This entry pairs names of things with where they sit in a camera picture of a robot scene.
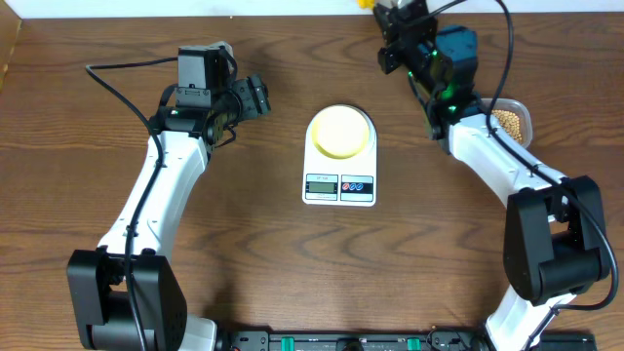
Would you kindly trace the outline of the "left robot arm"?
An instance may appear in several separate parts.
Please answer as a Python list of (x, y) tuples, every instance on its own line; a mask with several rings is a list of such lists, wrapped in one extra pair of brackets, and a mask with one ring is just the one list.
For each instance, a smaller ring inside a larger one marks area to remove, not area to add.
[(80, 341), (90, 350), (227, 350), (217, 323), (191, 315), (171, 267), (176, 233), (194, 184), (235, 127), (267, 114), (259, 75), (238, 78), (224, 42), (182, 46), (172, 58), (177, 81), (151, 118), (98, 72), (87, 73), (137, 115), (149, 133), (136, 184), (93, 250), (76, 250), (66, 275)]

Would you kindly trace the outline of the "yellow measuring scoop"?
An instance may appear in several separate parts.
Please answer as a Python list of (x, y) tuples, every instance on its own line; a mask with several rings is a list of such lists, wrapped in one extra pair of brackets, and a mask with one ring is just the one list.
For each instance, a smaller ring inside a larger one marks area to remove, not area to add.
[(357, 4), (361, 9), (372, 10), (375, 6), (375, 0), (357, 0)]

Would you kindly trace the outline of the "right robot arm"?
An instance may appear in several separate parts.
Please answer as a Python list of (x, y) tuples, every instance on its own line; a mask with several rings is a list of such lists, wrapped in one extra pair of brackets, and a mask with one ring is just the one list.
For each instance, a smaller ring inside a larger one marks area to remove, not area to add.
[(605, 230), (599, 186), (540, 162), (494, 117), (493, 100), (476, 92), (476, 33), (439, 27), (423, 1), (376, 1), (372, 13), (384, 40), (377, 59), (385, 73), (404, 67), (425, 113), (428, 136), (464, 163), (506, 210), (503, 266), (509, 282), (484, 329), (465, 350), (532, 350), (575, 299), (609, 280), (606, 308), (617, 296), (619, 267)]

